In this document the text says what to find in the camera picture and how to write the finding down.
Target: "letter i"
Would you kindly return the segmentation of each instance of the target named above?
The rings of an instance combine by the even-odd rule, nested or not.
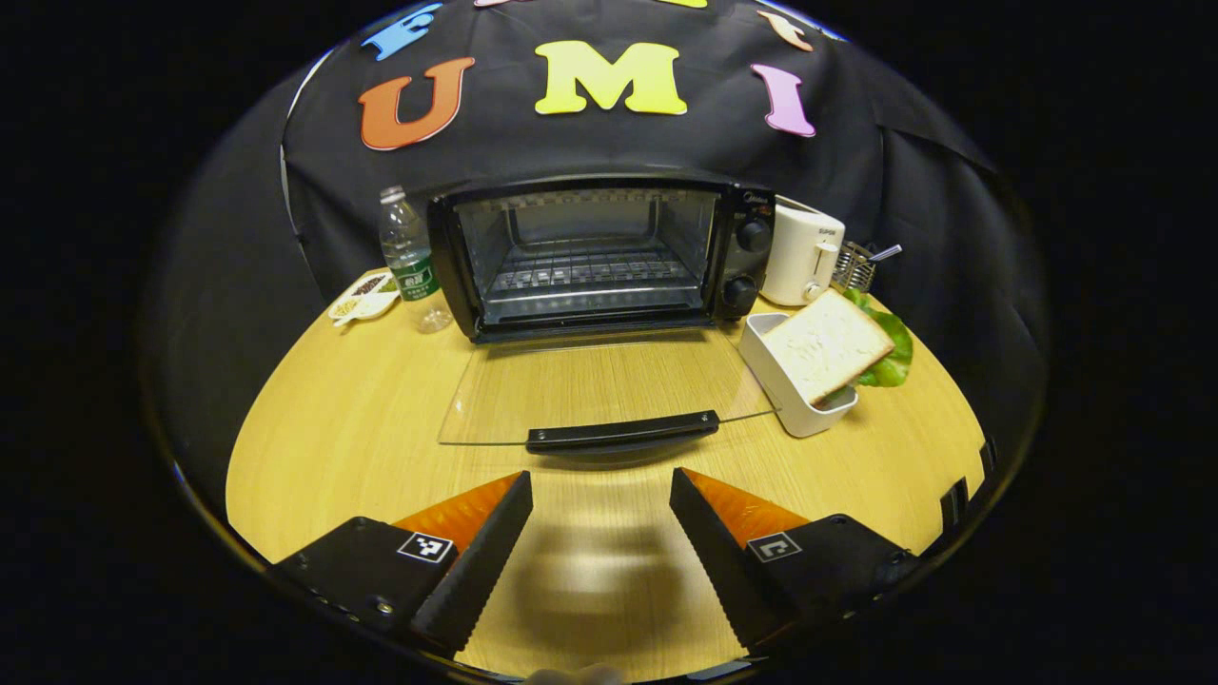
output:
[[[765,82],[766,93],[770,94],[770,113],[766,115],[765,123],[804,138],[816,135],[816,129],[808,122],[804,105],[799,101],[799,84],[803,80],[790,72],[765,65],[753,65],[753,71]]]

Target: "letter m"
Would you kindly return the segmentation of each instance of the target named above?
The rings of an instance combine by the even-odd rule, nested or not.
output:
[[[576,94],[576,80],[602,110],[618,104],[626,84],[633,84],[626,98],[626,107],[633,112],[683,115],[688,110],[677,96],[672,77],[672,62],[680,52],[667,45],[636,43],[613,63],[582,40],[546,43],[536,52],[549,62],[546,96],[536,106],[538,113],[582,112],[588,101]]]

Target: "table surface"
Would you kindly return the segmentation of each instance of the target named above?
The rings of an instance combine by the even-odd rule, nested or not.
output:
[[[769,311],[795,310],[762,299],[753,310]],[[721,330],[734,344],[742,324]],[[859,388],[859,403],[825,433],[792,438],[765,414],[641,464],[590,469],[521,445],[438,442],[475,351],[456,324],[415,333],[401,302],[342,329],[323,312],[246,416],[229,523],[278,562],[353,516],[392,523],[529,469],[533,512],[456,661],[515,675],[608,662],[630,680],[702,670],[744,650],[669,509],[674,467],[809,519],[847,513],[921,553],[942,533],[939,497],[961,477],[970,497],[980,485],[984,439],[916,335],[914,347],[905,385]]]

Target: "toast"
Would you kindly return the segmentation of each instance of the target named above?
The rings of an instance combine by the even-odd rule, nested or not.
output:
[[[867,312],[832,288],[761,338],[809,405],[842,389],[895,347]]]

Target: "water bottle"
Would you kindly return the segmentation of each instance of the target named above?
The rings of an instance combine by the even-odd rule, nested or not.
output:
[[[452,323],[453,316],[437,294],[426,222],[407,204],[401,185],[381,191],[380,240],[385,263],[418,332],[435,333]]]

